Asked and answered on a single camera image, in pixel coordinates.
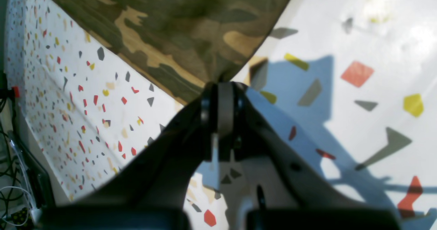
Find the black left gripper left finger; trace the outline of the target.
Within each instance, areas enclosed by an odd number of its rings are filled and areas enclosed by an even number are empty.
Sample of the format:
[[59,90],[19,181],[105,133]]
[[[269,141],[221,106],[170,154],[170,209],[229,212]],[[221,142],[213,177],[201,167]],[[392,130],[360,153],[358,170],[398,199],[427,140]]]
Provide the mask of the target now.
[[181,209],[192,174],[200,163],[212,160],[216,105],[217,84],[209,83],[201,96],[179,111],[150,146],[77,205]]

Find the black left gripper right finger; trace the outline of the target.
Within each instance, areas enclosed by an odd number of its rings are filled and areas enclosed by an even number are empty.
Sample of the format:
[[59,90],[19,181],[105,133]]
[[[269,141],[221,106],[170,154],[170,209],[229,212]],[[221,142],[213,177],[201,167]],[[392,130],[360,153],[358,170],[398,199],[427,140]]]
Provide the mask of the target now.
[[244,85],[218,85],[218,158],[239,161],[258,211],[364,211],[330,186],[279,138],[246,97]]

